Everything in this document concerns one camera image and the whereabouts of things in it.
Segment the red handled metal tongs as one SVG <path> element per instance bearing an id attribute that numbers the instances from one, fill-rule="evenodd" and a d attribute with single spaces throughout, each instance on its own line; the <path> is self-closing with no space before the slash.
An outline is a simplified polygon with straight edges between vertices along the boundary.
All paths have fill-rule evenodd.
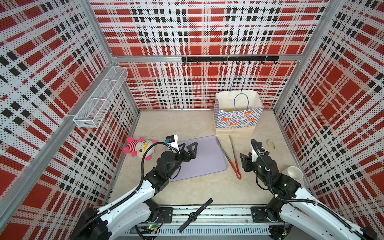
<path id="1" fill-rule="evenodd" d="M 241 180 L 242 174 L 240 172 L 240 167 L 237 161 L 235 146 L 232 137 L 230 135 L 219 135 L 217 136 L 217 138 L 219 146 L 230 167 L 234 171 L 236 178 L 238 180 Z"/>

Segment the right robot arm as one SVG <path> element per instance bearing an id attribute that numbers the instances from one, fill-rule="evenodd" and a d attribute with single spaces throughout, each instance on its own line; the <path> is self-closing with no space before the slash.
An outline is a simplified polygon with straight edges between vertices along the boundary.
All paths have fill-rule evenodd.
<path id="1" fill-rule="evenodd" d="M 267 218 L 282 220 L 317 240 L 376 240 L 370 227 L 360 227 L 334 212 L 293 178 L 279 172 L 267 152 L 240 154 L 245 172 L 256 175 L 257 185 L 264 184 L 273 198 L 265 209 Z"/>

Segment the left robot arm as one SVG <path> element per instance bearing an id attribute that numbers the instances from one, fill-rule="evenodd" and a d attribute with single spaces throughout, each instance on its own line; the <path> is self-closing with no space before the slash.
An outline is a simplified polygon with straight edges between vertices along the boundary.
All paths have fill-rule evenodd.
<path id="1" fill-rule="evenodd" d="M 168 184 L 183 162 L 197 156 L 198 143 L 169 146 L 139 184 L 110 204 L 88 208 L 80 216 L 70 238 L 72 240 L 115 240 L 134 226 L 157 219 L 159 205 L 152 199 Z"/>

